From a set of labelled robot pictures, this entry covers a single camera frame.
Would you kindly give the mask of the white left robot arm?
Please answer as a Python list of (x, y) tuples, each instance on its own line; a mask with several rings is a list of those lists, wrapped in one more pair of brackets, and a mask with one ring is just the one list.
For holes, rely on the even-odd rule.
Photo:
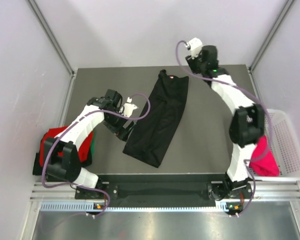
[(115, 90), (107, 90), (105, 96), (93, 97), (82, 112), (63, 131), (43, 142), (42, 176), (52, 176), (68, 183), (83, 186), (92, 198), (99, 198), (104, 191), (99, 177), (82, 166), (79, 149), (94, 129), (104, 124), (113, 134), (125, 137), (124, 124), (138, 107), (128, 97)]

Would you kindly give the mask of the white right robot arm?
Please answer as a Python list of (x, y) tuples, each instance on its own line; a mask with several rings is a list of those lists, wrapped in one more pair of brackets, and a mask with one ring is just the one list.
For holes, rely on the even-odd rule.
[(190, 54), (185, 58), (191, 72), (201, 75), (225, 102), (232, 114), (229, 137), (233, 143), (230, 166), (225, 174), (223, 192), (235, 198), (247, 185), (247, 166), (256, 145), (265, 133), (265, 111), (239, 89), (225, 68), (219, 66), (214, 45), (203, 45), (197, 38), (185, 44)]

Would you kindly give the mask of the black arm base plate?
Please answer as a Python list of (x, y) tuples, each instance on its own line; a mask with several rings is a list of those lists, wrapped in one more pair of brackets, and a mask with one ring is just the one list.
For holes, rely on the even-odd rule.
[(250, 184), (228, 192), (222, 182), (101, 182), (96, 186), (105, 191), (112, 201), (128, 197), (198, 197), (200, 200), (248, 199), (252, 195)]

